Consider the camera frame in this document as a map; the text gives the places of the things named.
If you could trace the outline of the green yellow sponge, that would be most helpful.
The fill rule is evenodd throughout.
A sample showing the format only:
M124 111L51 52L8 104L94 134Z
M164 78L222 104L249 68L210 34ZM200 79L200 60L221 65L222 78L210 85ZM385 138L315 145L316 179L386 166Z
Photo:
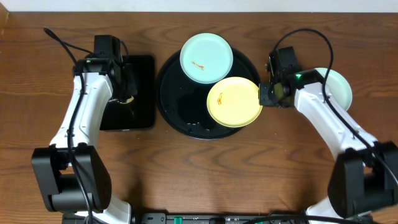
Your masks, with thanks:
M133 100L134 100L134 97L132 96L132 97L128 98L126 101L120 101L119 103L120 103L120 104L129 104L129 103L131 103Z

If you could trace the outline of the yellow plate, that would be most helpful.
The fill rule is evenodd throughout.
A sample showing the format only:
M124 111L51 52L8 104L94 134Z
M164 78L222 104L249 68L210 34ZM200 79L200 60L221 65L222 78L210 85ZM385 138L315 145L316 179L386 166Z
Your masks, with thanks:
M210 89L206 106L218 124L229 128L246 126L262 111L259 87L243 77L222 79Z

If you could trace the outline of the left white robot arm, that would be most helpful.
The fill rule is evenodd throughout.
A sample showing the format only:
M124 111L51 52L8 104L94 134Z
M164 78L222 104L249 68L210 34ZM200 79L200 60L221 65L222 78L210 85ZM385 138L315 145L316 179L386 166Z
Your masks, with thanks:
M32 168L44 205L68 221L133 223L132 207L112 193L109 172L96 148L111 100L131 97L132 57L92 55L73 69L74 87L63 123L48 147L37 148Z

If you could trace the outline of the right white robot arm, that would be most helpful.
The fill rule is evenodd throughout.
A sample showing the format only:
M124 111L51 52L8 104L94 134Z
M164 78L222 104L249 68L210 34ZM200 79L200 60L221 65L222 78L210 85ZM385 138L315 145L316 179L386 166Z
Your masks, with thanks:
M397 205L397 146L379 142L339 105L337 88L325 83L331 72L302 70L292 47L273 50L267 71L270 82L259 85L260 105L302 113L335 159L327 198L305 214L344 220Z

